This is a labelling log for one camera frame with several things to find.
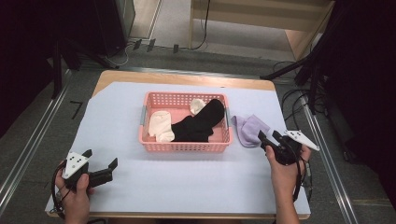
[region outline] pink plastic basket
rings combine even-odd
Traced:
[[[159,143],[155,137],[149,136],[149,119],[159,110],[168,111],[171,114],[172,124],[182,121],[191,115],[190,104],[193,99],[202,99],[206,104],[212,99],[220,100],[225,107],[224,119],[215,127],[213,134],[209,136],[208,143],[196,142],[168,142]],[[222,152],[233,141],[232,128],[227,97],[218,93],[189,93],[189,92],[148,92],[146,94],[142,116],[139,126],[139,141],[147,151],[207,151]]]

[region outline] black sock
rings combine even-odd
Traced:
[[[173,142],[208,142],[212,128],[223,118],[224,105],[217,99],[211,100],[195,117],[187,116],[172,124]]]

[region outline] purple fabric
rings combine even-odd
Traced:
[[[236,126],[239,141],[244,147],[259,147],[261,144],[258,137],[259,131],[262,130],[263,133],[267,134],[271,129],[255,115],[250,116],[248,119],[233,116],[231,122]]]

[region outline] cream sock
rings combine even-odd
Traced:
[[[193,115],[197,115],[205,106],[206,104],[203,100],[193,99],[190,103],[190,111]]]
[[[171,128],[171,114],[167,111],[157,111],[151,115],[148,125],[148,134],[155,136],[157,142],[171,142],[175,135]]]

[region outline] sock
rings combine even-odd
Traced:
[[[198,114],[202,108],[206,106],[205,102],[201,99],[193,99],[190,103],[190,112],[193,115]]]
[[[211,100],[195,117],[187,116],[181,122],[172,124],[175,134],[173,142],[208,142],[212,128],[224,118],[224,105]]]
[[[171,142],[175,135],[171,128],[171,114],[167,111],[154,112],[148,124],[148,134],[155,136],[157,142]]]

